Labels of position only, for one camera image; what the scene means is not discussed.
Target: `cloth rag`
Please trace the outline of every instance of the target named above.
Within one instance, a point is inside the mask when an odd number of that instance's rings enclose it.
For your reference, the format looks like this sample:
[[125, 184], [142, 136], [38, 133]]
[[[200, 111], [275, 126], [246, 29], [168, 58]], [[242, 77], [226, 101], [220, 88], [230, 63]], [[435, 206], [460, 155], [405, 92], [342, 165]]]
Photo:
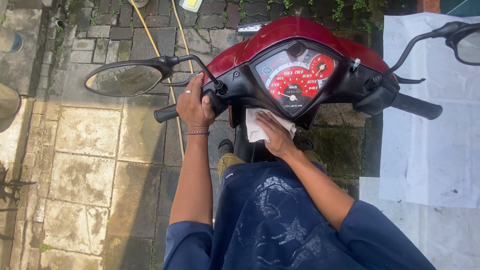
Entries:
[[[265, 113], [271, 113], [269, 110], [265, 109], [260, 109], [260, 108], [247, 108], [247, 115], [245, 117], [245, 122], [247, 124], [247, 136], [248, 136], [248, 141], [253, 143], [256, 141], [260, 140], [267, 140], [269, 141], [270, 139], [268, 138], [267, 134], [262, 130], [262, 128], [255, 124], [253, 121], [255, 119], [255, 113], [263, 111]], [[295, 136], [295, 132], [297, 131], [297, 128], [295, 128], [295, 124], [293, 122], [287, 121], [285, 119], [282, 119], [272, 113], [273, 117], [277, 119], [277, 121], [282, 125], [288, 132], [290, 133], [290, 137], [293, 139], [293, 136]]]

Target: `cobblestone pavement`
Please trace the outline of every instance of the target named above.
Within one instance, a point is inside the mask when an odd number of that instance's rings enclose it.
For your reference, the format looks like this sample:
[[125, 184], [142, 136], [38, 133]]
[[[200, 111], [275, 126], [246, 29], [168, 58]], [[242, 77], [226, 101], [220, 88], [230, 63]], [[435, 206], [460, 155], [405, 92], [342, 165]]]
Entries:
[[[11, 269], [161, 269], [181, 153], [176, 120], [158, 124], [152, 113], [172, 103], [169, 88], [157, 86], [133, 98], [86, 91], [84, 79], [93, 69], [156, 54], [127, 0], [69, 3], [68, 27], [50, 23], [47, 32], [22, 171], [24, 181], [36, 184], [22, 188]], [[208, 64], [241, 41], [237, 25], [288, 15], [369, 45], [379, 17], [372, 3], [204, 0], [198, 13], [177, 10], [190, 52]], [[140, 11], [162, 55], [186, 54], [170, 2], [150, 0]], [[62, 14], [51, 12], [50, 21], [66, 19]], [[174, 71], [173, 82], [190, 75], [187, 63]], [[176, 95], [181, 91], [175, 89]], [[181, 128], [185, 142], [187, 127]], [[349, 104], [329, 104], [308, 132], [332, 178], [352, 196], [358, 197], [360, 175], [378, 173], [377, 162], [370, 160], [379, 151], [381, 128], [381, 118], [365, 121]], [[221, 115], [209, 137], [214, 208], [216, 147], [224, 138], [233, 140], [234, 130]]]

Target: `instrument panel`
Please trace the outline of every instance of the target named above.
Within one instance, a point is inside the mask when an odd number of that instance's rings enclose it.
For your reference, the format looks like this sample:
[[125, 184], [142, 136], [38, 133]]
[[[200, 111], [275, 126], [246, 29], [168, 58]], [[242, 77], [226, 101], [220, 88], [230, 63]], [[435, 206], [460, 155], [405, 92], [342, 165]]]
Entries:
[[290, 114], [298, 112], [322, 88], [337, 62], [312, 49], [298, 57], [281, 51], [255, 66], [268, 93]]

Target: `handlebar grip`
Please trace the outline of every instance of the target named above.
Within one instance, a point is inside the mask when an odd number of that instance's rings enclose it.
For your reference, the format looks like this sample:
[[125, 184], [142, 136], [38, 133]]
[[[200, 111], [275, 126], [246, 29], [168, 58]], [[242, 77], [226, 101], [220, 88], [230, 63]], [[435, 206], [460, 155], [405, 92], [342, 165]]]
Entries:
[[442, 114], [443, 108], [440, 105], [432, 104], [424, 100], [398, 93], [391, 107], [404, 110], [409, 113], [433, 120]]
[[177, 105], [176, 104], [167, 106], [165, 108], [161, 108], [161, 109], [153, 112], [153, 116], [155, 117], [155, 120], [159, 123], [163, 123], [166, 120], [173, 119], [173, 118], [177, 117], [178, 115], [179, 115], [179, 113], [177, 112]]

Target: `foot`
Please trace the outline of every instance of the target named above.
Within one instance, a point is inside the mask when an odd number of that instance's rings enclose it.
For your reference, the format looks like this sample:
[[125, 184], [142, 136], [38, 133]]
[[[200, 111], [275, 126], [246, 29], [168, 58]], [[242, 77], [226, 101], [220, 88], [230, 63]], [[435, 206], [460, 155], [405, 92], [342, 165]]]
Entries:
[[315, 146], [313, 145], [312, 140], [309, 138], [302, 138], [300, 141], [298, 141], [297, 148], [300, 151], [305, 152], [307, 150], [314, 151]]
[[233, 153], [233, 143], [229, 139], [222, 140], [218, 144], [218, 157], [222, 158], [227, 153]]

